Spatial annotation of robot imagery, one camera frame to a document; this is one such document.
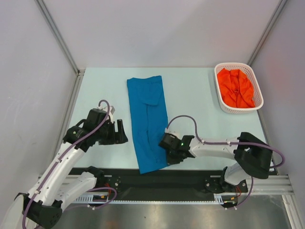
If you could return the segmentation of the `blue t shirt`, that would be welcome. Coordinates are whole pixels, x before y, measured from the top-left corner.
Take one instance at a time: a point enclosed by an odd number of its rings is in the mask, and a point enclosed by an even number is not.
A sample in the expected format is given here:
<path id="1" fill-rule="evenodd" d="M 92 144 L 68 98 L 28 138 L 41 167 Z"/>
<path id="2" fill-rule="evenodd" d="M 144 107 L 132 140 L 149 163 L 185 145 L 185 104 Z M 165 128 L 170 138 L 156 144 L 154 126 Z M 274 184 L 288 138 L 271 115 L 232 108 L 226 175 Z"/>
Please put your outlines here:
<path id="1" fill-rule="evenodd" d="M 132 139 L 141 174 L 167 167 L 165 149 L 159 146 L 168 115 L 161 76 L 127 80 Z"/>

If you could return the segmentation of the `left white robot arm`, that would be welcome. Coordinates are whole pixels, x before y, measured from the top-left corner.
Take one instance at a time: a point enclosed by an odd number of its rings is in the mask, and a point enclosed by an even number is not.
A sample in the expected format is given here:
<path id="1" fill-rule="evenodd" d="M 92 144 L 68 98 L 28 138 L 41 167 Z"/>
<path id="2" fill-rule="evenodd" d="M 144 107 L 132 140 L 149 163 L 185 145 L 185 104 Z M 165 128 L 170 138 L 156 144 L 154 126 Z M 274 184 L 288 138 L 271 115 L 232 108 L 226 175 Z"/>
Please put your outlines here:
<path id="1" fill-rule="evenodd" d="M 63 187 L 63 182 L 76 162 L 94 146 L 116 145 L 128 142 L 121 119 L 114 121 L 115 109 L 98 107 L 89 111 L 87 118 L 69 128 L 56 157 L 38 182 L 23 196 L 23 218 L 34 221 L 45 229 L 53 228 L 64 210 L 87 191 L 100 191 L 109 187 L 104 172 L 90 166 L 81 176 Z"/>

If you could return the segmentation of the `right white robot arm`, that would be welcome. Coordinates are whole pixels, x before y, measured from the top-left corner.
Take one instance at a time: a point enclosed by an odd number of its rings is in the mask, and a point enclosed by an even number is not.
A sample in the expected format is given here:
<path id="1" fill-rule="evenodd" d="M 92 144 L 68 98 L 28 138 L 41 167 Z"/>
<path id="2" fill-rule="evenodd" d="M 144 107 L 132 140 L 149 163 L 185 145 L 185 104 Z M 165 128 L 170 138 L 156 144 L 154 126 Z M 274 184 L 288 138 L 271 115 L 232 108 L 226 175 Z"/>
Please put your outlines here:
<path id="1" fill-rule="evenodd" d="M 219 178 L 206 178 L 204 188 L 211 193 L 233 192 L 247 178 L 268 179 L 272 150 L 260 139 L 248 132 L 223 142 L 199 140 L 193 135 L 181 139 L 165 133 L 159 146 L 166 151 L 169 165 L 183 162 L 186 158 L 217 157 L 234 160 L 225 166 Z"/>

